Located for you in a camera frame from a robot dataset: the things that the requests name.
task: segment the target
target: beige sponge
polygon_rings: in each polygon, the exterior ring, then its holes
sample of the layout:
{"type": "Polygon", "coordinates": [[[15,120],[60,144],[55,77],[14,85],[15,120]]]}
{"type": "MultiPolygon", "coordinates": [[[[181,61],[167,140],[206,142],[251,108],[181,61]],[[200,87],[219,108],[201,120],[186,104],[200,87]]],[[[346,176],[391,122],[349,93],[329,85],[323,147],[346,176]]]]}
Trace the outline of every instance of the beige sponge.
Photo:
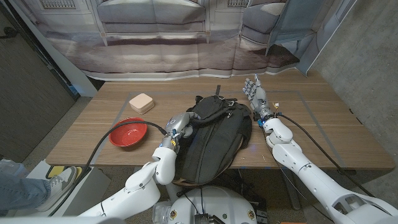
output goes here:
{"type": "Polygon", "coordinates": [[[155,106],[155,103],[151,97],[149,97],[145,93],[141,93],[140,95],[130,100],[130,105],[131,108],[137,111],[139,114],[144,114],[152,109],[155,106]]]}

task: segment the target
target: cushion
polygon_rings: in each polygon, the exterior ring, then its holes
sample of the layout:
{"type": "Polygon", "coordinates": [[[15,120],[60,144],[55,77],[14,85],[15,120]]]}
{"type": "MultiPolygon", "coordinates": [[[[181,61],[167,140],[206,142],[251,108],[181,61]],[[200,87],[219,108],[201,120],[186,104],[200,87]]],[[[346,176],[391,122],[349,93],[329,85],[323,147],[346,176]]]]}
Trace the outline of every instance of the cushion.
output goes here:
{"type": "Polygon", "coordinates": [[[150,32],[202,32],[205,31],[204,22],[190,22],[187,24],[131,24],[106,23],[106,30],[114,33],[150,33],[150,32]]]}
{"type": "Polygon", "coordinates": [[[270,33],[278,21],[279,14],[277,11],[281,8],[281,4],[284,6],[285,3],[270,3],[248,7],[243,12],[243,25],[264,34],[270,33]]]}
{"type": "Polygon", "coordinates": [[[271,3],[261,6],[260,10],[273,16],[279,16],[284,10],[285,3],[271,3]]]}
{"type": "Polygon", "coordinates": [[[258,32],[245,26],[242,28],[242,36],[262,44],[267,44],[269,38],[269,34],[263,34],[262,32],[258,32]]]}
{"type": "Polygon", "coordinates": [[[186,0],[109,0],[98,6],[102,22],[186,24],[205,20],[205,8],[186,0]]]}

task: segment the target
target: black backpack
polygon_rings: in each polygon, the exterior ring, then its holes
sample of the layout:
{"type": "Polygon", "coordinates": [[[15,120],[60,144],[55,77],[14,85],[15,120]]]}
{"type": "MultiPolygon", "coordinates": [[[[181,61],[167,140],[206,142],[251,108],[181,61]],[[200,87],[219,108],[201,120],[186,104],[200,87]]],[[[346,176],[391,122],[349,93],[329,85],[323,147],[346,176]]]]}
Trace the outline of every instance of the black backpack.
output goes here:
{"type": "Polygon", "coordinates": [[[251,137],[251,111],[237,99],[216,95],[196,97],[199,120],[191,120],[193,133],[179,140],[173,183],[182,186],[203,185],[227,169],[237,151],[245,148],[251,137]]]}

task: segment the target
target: red bowl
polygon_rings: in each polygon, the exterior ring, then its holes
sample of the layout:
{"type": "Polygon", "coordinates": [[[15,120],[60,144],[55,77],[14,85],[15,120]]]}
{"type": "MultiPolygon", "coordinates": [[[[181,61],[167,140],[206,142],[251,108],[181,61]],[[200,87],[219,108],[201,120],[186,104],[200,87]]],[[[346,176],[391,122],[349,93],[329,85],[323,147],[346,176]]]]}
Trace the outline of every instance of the red bowl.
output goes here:
{"type": "MultiPolygon", "coordinates": [[[[127,118],[119,121],[116,125],[125,123],[128,121],[144,121],[142,118],[127,118]]],[[[109,140],[115,146],[131,146],[139,142],[147,132],[146,124],[125,124],[116,128],[109,135],[109,140]]]]}

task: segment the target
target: couch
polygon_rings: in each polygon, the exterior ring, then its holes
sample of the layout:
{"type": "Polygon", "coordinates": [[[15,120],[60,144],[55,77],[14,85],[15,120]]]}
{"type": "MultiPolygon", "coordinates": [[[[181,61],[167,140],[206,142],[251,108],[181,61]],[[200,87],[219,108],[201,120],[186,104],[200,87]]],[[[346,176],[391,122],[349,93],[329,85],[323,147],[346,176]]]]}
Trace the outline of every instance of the couch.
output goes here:
{"type": "Polygon", "coordinates": [[[210,0],[91,0],[99,32],[112,35],[187,35],[210,41],[210,0]]]}

